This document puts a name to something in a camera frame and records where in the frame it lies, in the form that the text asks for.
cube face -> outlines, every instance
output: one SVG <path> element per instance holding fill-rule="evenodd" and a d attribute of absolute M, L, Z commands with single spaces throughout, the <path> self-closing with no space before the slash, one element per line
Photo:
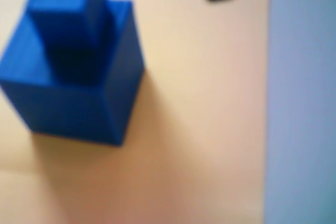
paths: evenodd
<path fill-rule="evenodd" d="M 125 13 L 116 20 L 116 29 L 121 30 L 113 65 L 106 80 L 105 93 L 110 110 L 116 120 L 119 134 L 124 135 L 134 99 L 144 72 L 144 62 L 135 25 L 131 2 L 111 3 L 115 12 Z"/>
<path fill-rule="evenodd" d="M 27 11 L 48 50 L 95 50 L 109 17 L 106 0 L 29 0 Z"/>
<path fill-rule="evenodd" d="M 38 133 L 121 143 L 116 138 L 103 96 L 96 90 L 40 87 L 0 82 L 27 126 Z"/>
<path fill-rule="evenodd" d="M 0 62 L 0 85 L 33 132 L 120 145 L 143 59 L 130 1 L 108 2 L 101 48 L 76 57 L 49 55 L 25 14 Z"/>

